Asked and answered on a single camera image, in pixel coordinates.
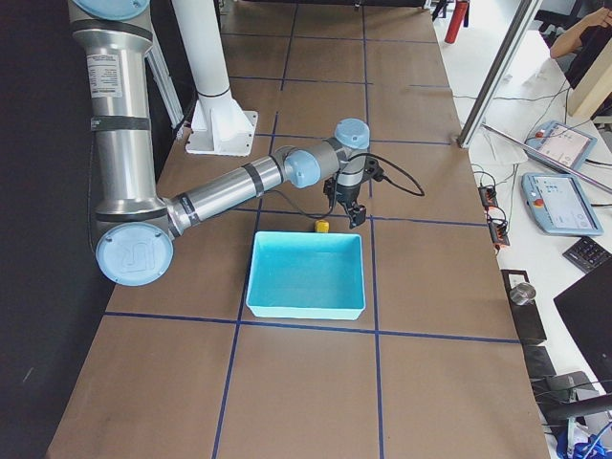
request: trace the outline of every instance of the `ur logo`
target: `ur logo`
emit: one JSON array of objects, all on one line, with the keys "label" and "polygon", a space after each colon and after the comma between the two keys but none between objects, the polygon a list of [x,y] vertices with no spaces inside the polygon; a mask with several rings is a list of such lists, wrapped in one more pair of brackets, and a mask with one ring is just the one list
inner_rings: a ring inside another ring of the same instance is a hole
[{"label": "ur logo", "polygon": [[121,248],[121,272],[139,273],[155,269],[155,252],[151,240],[123,240]]}]

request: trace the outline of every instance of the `white column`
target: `white column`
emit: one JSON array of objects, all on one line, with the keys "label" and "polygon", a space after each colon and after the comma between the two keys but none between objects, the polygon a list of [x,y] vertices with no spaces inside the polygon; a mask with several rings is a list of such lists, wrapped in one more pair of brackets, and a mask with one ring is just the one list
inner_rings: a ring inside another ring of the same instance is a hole
[{"label": "white column", "polygon": [[173,0],[181,37],[198,91],[187,144],[190,153],[247,156],[256,112],[244,112],[232,98],[214,0]]}]

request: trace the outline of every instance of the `brown cardboard table surface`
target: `brown cardboard table surface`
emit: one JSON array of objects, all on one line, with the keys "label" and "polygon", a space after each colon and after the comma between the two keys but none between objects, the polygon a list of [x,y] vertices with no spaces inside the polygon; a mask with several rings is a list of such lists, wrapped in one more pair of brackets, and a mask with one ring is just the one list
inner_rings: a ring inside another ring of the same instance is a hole
[{"label": "brown cardboard table surface", "polygon": [[[233,95],[260,114],[253,151],[190,156],[177,142],[160,195],[360,118],[372,153],[426,197],[362,187],[355,321],[245,306],[254,234],[313,227],[279,196],[187,231],[160,280],[115,289],[48,458],[548,458],[429,14],[231,6],[222,38]],[[326,209],[321,186],[280,189]]]}]

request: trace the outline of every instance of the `computer monitor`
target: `computer monitor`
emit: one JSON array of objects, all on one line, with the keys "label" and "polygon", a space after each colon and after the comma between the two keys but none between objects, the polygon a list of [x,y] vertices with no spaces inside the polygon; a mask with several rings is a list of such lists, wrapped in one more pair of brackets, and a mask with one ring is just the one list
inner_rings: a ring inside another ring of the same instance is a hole
[{"label": "computer monitor", "polygon": [[612,392],[612,259],[555,298],[558,313],[606,392]]}]

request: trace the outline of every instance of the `red fire extinguisher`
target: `red fire extinguisher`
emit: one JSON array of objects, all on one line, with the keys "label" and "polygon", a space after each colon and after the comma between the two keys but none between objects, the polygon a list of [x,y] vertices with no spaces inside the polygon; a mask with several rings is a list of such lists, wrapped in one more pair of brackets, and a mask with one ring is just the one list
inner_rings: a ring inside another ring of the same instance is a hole
[{"label": "red fire extinguisher", "polygon": [[454,43],[461,28],[461,24],[464,22],[468,7],[470,6],[470,0],[457,0],[455,4],[455,11],[452,13],[450,19],[450,25],[447,30],[447,37],[444,39],[447,43]]}]

